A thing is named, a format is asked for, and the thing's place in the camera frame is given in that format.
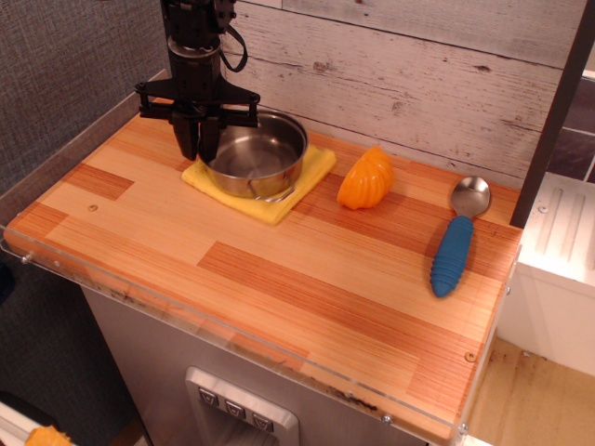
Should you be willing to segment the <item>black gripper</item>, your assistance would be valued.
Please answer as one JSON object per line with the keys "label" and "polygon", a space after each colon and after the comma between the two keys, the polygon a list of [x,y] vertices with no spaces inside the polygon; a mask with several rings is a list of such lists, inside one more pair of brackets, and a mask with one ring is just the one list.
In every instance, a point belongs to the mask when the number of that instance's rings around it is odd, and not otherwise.
{"label": "black gripper", "polygon": [[169,39],[167,50],[171,77],[135,87],[140,115],[171,121],[182,155],[195,161],[199,153],[203,162],[211,162],[218,154],[220,125],[258,125],[260,96],[223,77],[218,39],[198,48]]}

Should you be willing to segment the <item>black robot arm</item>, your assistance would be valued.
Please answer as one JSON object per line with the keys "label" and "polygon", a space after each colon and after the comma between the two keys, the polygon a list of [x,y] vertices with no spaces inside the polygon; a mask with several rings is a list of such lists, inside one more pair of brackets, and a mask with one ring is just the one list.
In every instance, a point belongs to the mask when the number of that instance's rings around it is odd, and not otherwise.
{"label": "black robot arm", "polygon": [[233,1],[161,3],[171,77],[139,83],[139,114],[168,121],[182,155],[214,160],[227,126],[256,127],[260,95],[229,83],[226,66],[240,72],[248,54],[245,40],[231,26]]}

